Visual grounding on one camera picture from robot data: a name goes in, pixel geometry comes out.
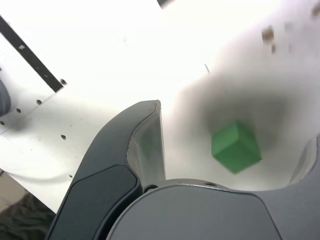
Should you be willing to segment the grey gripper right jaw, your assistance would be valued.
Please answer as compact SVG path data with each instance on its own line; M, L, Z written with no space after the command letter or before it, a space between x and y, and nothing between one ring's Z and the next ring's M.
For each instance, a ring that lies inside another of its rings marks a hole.
M119 216L109 240L317 240L320 162L287 187L236 191L206 185L158 187Z

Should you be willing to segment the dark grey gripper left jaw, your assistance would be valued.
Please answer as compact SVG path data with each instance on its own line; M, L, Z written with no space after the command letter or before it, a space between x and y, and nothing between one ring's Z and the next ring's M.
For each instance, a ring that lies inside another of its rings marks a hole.
M47 234L104 240L120 214L164 181L161 102L138 102L112 118L87 149Z

